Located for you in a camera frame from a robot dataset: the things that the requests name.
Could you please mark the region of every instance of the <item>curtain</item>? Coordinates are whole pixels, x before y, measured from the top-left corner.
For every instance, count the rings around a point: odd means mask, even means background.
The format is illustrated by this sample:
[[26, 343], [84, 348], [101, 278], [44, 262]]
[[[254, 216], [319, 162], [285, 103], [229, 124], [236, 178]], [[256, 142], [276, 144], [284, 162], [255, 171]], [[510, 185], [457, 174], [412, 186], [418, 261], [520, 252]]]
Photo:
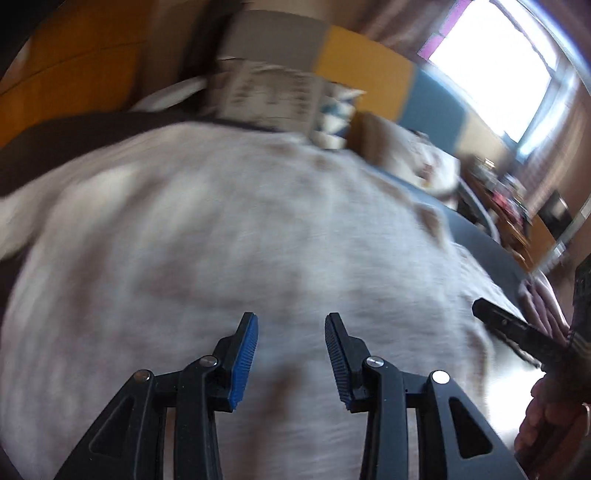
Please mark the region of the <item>curtain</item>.
[[414, 60], [456, 0], [374, 0], [357, 31]]
[[556, 95], [554, 104], [538, 126], [543, 140], [533, 149], [524, 166], [517, 171], [517, 179], [525, 187], [525, 204], [533, 216], [558, 186], [567, 173], [583, 138], [587, 111], [582, 96], [588, 95], [578, 77], [567, 80]]

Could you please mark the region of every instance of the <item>metal pivot screw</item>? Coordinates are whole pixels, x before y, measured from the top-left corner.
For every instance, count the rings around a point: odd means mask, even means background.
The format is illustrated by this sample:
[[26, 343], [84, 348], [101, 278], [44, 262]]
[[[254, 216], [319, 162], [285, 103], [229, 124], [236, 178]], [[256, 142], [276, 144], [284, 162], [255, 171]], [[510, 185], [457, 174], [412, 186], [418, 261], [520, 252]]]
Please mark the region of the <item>metal pivot screw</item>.
[[149, 370], [138, 370], [134, 373], [134, 380], [137, 383], [144, 383], [150, 379], [150, 371]]
[[436, 372], [433, 372], [431, 377], [433, 378], [434, 382], [440, 385], [445, 385], [450, 381], [449, 374], [447, 372], [444, 372], [443, 370], [437, 370]]
[[203, 356], [199, 359], [199, 365], [206, 368], [215, 367], [217, 365], [217, 358], [213, 355]]
[[384, 359], [378, 356], [369, 356], [365, 359], [365, 363], [371, 368], [379, 368], [384, 365]]

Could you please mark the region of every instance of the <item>wooden cabinet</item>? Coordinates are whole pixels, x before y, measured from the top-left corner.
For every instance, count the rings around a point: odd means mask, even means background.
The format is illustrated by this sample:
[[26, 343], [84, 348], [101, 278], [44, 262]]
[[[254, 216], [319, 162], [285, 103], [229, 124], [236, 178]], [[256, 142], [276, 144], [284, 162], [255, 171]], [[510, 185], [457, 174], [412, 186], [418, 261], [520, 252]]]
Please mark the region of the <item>wooden cabinet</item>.
[[66, 0], [0, 81], [0, 147], [43, 120], [126, 107], [153, 0]]

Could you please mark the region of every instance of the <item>human hand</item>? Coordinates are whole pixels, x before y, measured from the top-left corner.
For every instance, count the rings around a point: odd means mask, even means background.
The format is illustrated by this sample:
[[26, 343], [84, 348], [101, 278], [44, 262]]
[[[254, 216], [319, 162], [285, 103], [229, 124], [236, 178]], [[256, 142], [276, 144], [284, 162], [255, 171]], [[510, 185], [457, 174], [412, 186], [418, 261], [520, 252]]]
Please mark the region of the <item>human hand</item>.
[[556, 451], [534, 472], [530, 472], [530, 478], [538, 480], [556, 479], [568, 467], [579, 450], [588, 422], [587, 410], [580, 403], [546, 401], [547, 388], [548, 380], [544, 377], [531, 389], [533, 399], [525, 411], [525, 419], [515, 438], [515, 451], [519, 452], [534, 444], [545, 422], [560, 427], [570, 427]]

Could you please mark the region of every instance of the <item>black object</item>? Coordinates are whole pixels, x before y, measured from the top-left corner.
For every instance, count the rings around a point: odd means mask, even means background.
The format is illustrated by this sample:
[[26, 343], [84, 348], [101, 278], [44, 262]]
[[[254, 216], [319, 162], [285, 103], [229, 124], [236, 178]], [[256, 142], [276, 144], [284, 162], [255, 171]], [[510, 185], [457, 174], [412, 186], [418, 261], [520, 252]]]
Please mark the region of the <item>black object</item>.
[[163, 112], [96, 112], [56, 118], [27, 128], [0, 148], [0, 197], [88, 152], [183, 122], [272, 131], [177, 109]]
[[509, 450], [462, 389], [443, 371], [401, 372], [326, 317], [326, 346], [340, 399], [369, 412], [360, 480], [408, 478], [407, 408], [415, 408], [422, 480], [523, 480]]
[[546, 202], [542, 205], [542, 208], [538, 211], [540, 219], [542, 222], [544, 222], [544, 225], [548, 228], [555, 240], [559, 239], [560, 235], [564, 233], [564, 231], [573, 221], [573, 218], [566, 207], [560, 216], [554, 216], [556, 206], [563, 202], [564, 200], [560, 197], [560, 193], [558, 190], [555, 190], [552, 192], [552, 195], [550, 195], [548, 200], [546, 200]]
[[567, 354], [566, 347], [488, 300], [476, 300], [472, 305], [472, 313], [487, 327], [503, 333], [524, 352], [539, 360], [544, 369], [556, 368]]
[[232, 412], [248, 380], [258, 319], [245, 313], [213, 355], [180, 372], [137, 371], [101, 412], [55, 480], [162, 478], [166, 409], [176, 408], [175, 479], [221, 480], [215, 412]]
[[0, 260], [0, 328], [2, 327], [2, 319], [8, 307], [8, 299], [10, 298], [12, 288], [27, 259], [29, 250], [30, 248], [27, 246], [13, 255]]
[[246, 5], [242, 0], [210, 0], [197, 22], [187, 49], [179, 81], [211, 74], [216, 54], [234, 16]]
[[0, 447], [0, 478], [2, 480], [22, 480], [6, 452]]

